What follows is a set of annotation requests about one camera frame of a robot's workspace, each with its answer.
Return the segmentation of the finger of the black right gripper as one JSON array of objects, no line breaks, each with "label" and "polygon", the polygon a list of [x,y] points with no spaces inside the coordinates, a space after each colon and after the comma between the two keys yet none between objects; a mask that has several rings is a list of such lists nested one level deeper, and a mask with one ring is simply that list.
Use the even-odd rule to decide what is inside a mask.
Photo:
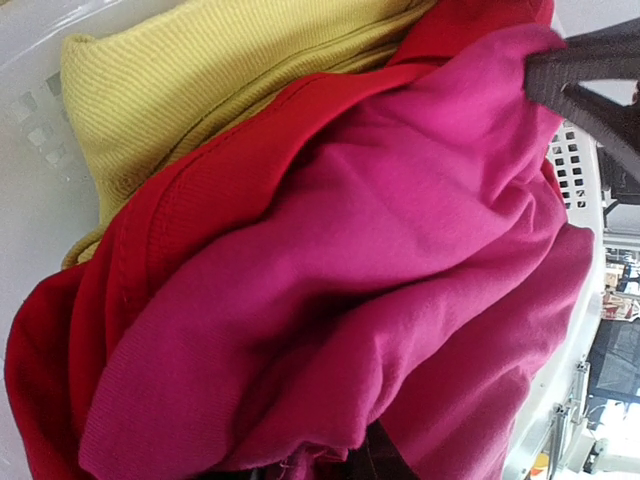
[{"label": "finger of the black right gripper", "polygon": [[565,42],[563,49],[527,57],[527,97],[591,135],[618,164],[637,165],[639,108],[618,104],[583,83],[639,80],[639,26],[617,24]]}]

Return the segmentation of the magenta pink garment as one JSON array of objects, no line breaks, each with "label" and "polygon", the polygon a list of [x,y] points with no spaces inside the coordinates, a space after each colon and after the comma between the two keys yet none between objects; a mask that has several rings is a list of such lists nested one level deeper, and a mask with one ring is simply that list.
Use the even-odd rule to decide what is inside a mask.
[{"label": "magenta pink garment", "polygon": [[421,479],[498,479],[593,258],[522,90],[551,29],[491,33],[360,101],[269,215],[184,264],[110,356],[79,449],[98,479],[317,479],[380,422]]}]

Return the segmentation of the yellow cloth garment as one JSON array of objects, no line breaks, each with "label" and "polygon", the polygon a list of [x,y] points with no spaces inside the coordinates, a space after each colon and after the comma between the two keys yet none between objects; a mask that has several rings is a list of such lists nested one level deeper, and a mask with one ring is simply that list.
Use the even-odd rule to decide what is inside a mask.
[{"label": "yellow cloth garment", "polygon": [[264,109],[304,76],[381,66],[428,1],[187,1],[61,54],[64,107],[99,199],[99,224],[63,259],[89,260],[148,178]]}]

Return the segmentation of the white perforated plastic basket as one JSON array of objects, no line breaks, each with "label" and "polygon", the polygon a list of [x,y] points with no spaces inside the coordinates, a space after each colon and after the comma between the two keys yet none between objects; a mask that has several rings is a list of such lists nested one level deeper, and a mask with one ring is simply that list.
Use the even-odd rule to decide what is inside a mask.
[{"label": "white perforated plastic basket", "polygon": [[447,1],[154,177],[9,335],[37,479],[497,479],[593,233],[545,160],[539,2]]}]

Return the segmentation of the red printed t-shirt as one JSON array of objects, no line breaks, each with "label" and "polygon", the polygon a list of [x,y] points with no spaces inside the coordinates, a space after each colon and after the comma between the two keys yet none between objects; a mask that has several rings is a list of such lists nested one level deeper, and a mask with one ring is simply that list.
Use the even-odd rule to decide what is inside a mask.
[{"label": "red printed t-shirt", "polygon": [[366,96],[431,72],[491,31],[549,25],[550,1],[428,1],[381,66],[299,78],[250,118],[166,166],[134,192],[94,254],[25,300],[5,360],[9,404],[36,479],[83,479],[78,450],[99,377],[125,330],[208,242],[259,218],[295,155]]}]

